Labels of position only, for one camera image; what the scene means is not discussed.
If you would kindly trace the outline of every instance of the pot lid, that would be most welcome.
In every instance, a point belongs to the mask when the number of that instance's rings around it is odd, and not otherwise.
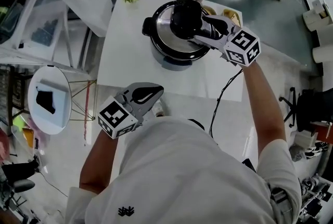
[[[159,38],[162,40],[162,42],[171,49],[184,53],[191,53],[203,48],[202,46],[196,44],[194,39],[181,39],[172,32],[170,28],[170,23],[173,10],[174,10],[174,5],[170,5],[166,7],[157,17],[156,29],[157,29],[157,34]],[[212,26],[202,20],[201,30],[204,31],[205,33],[211,34]]]

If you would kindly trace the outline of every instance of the orange object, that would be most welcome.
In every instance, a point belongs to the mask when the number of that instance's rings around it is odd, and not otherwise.
[[[33,130],[23,128],[23,135],[28,143],[28,146],[33,148]]]

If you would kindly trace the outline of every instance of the pot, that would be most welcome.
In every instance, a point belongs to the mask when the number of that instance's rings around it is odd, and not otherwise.
[[[154,48],[166,61],[188,65],[202,58],[210,48],[200,45],[195,35],[214,37],[215,28],[202,20],[208,13],[192,0],[176,0],[162,5],[145,19],[142,33],[150,36]]]

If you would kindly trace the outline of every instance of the power cord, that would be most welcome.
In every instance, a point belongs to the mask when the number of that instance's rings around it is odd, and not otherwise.
[[[212,139],[214,139],[213,137],[213,123],[214,123],[214,120],[215,120],[215,116],[216,116],[216,113],[217,113],[217,109],[219,108],[219,105],[220,105],[220,102],[221,102],[221,98],[222,98],[222,95],[224,93],[224,91],[228,88],[228,86],[233,82],[233,80],[243,72],[243,70],[240,70],[235,76],[231,77],[228,81],[228,83],[225,85],[225,87],[222,89],[221,91],[221,94],[219,96],[219,98],[217,99],[217,104],[216,104],[216,108],[214,110],[214,113],[213,113],[213,118],[212,118],[212,122],[210,124],[210,128],[209,128],[209,135]]]
[[[49,183],[49,182],[47,181],[47,179],[45,178],[45,176],[43,175],[43,173],[41,173],[41,172],[38,172],[38,173],[42,174],[44,180],[45,180],[49,185],[51,185],[53,188],[55,188],[56,190],[58,190],[59,192],[61,192],[57,187],[55,187],[54,185],[52,185],[51,183]]]

